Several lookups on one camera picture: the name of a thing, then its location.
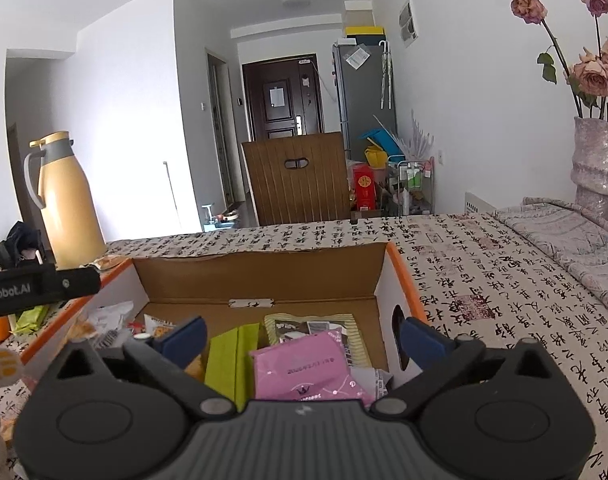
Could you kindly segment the calligraphy print tablecloth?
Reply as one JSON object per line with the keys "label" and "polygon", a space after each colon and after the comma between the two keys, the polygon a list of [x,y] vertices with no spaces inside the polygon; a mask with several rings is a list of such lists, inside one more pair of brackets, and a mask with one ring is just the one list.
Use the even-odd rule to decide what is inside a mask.
{"label": "calligraphy print tablecloth", "polygon": [[[392,243],[404,258],[425,318],[448,338],[467,335],[487,347],[511,349],[522,338],[538,340],[583,401],[596,429],[583,469],[586,479],[608,479],[608,228],[582,220],[567,230],[561,211],[532,211],[528,226],[504,214],[439,214],[404,219],[311,222],[121,240],[108,250],[118,266],[132,258],[197,258],[234,252],[299,252]],[[134,318],[129,301],[78,318],[85,326],[102,309],[100,327],[114,339]],[[173,325],[173,322],[161,320]],[[269,314],[261,322],[259,348],[324,332],[342,334],[347,363],[368,392],[374,388],[368,350],[351,313],[298,316]],[[0,422],[16,419],[32,388],[18,381],[0,388]],[[393,376],[389,374],[389,385]]]}

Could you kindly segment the red cardboard snack box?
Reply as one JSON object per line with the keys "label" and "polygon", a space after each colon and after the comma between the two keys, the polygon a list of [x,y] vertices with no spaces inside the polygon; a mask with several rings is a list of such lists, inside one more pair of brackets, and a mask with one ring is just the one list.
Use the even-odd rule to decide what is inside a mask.
{"label": "red cardboard snack box", "polygon": [[234,252],[197,258],[132,258],[108,271],[93,296],[69,301],[22,353],[23,382],[34,388],[72,324],[83,315],[129,301],[134,318],[181,324],[204,318],[208,336],[261,322],[269,314],[351,313],[371,366],[399,386],[419,375],[401,352],[399,323],[425,318],[404,258],[392,243],[299,252]]}

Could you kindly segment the dried pink roses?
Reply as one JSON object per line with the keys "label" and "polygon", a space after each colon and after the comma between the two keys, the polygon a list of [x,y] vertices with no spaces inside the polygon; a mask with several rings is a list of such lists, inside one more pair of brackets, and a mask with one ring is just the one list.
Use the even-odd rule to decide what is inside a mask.
{"label": "dried pink roses", "polygon": [[510,0],[509,9],[545,34],[543,80],[569,89],[577,118],[608,123],[608,0]]}

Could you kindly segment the pink textured vase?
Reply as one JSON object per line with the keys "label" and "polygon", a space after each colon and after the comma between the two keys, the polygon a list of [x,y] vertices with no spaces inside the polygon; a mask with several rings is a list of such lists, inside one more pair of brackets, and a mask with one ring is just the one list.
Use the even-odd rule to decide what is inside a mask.
{"label": "pink textured vase", "polygon": [[608,122],[579,117],[574,122],[575,203],[608,220]]}

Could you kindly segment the red gift box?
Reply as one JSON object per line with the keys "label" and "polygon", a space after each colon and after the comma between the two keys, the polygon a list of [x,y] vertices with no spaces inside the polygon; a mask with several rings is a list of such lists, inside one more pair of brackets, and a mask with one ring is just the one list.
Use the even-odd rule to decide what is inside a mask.
{"label": "red gift box", "polygon": [[377,199],[377,174],[367,164],[353,167],[353,188],[355,207],[359,211],[370,211],[379,208]]}

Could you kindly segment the dark entrance door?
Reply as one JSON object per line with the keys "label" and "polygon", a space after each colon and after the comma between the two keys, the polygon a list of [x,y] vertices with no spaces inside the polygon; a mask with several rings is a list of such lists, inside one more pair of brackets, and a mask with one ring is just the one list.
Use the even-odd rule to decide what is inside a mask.
{"label": "dark entrance door", "polygon": [[316,55],[246,63],[242,74],[253,141],[323,133]]}

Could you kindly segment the pink packet in box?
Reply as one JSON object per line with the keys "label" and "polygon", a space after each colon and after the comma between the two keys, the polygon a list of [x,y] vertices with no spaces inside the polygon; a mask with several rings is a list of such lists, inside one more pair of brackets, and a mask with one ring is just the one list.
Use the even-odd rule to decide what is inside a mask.
{"label": "pink packet in box", "polygon": [[251,357],[257,400],[374,401],[351,374],[339,330],[255,350]]}

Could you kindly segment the green packet in box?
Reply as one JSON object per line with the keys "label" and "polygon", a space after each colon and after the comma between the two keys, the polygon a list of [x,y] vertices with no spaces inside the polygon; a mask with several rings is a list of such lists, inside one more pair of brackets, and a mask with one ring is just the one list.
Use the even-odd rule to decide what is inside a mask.
{"label": "green packet in box", "polygon": [[234,403],[241,412],[254,397],[254,361],[259,349],[261,324],[246,324],[211,340],[205,385]]}

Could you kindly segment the brown wooden chair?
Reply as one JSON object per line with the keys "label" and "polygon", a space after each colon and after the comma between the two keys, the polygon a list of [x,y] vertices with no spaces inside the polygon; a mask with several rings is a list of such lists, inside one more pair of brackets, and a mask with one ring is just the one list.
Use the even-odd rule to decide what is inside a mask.
{"label": "brown wooden chair", "polygon": [[243,154],[261,226],[351,217],[339,132],[246,142]]}

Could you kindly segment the green packet near oranges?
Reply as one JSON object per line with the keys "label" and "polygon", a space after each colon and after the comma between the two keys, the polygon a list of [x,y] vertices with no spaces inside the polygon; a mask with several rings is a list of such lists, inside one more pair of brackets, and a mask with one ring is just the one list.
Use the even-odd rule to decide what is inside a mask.
{"label": "green packet near oranges", "polygon": [[16,321],[12,332],[15,335],[26,335],[40,330],[46,315],[49,313],[50,305],[34,307],[16,316]]}

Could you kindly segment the cream thermos jug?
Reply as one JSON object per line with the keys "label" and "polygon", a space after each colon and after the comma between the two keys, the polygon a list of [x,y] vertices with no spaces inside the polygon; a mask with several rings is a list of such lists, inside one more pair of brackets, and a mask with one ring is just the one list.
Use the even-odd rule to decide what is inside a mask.
{"label": "cream thermos jug", "polygon": [[101,258],[106,244],[92,194],[67,131],[29,143],[24,159],[26,188],[40,210],[56,265],[78,268]]}

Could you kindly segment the grey refrigerator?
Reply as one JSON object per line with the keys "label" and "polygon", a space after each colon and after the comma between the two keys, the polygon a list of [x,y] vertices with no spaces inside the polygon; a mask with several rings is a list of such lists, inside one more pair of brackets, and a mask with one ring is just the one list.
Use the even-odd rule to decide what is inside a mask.
{"label": "grey refrigerator", "polygon": [[381,40],[366,44],[335,44],[332,47],[340,126],[348,159],[366,160],[370,145],[365,134],[385,128],[397,133],[392,61]]}

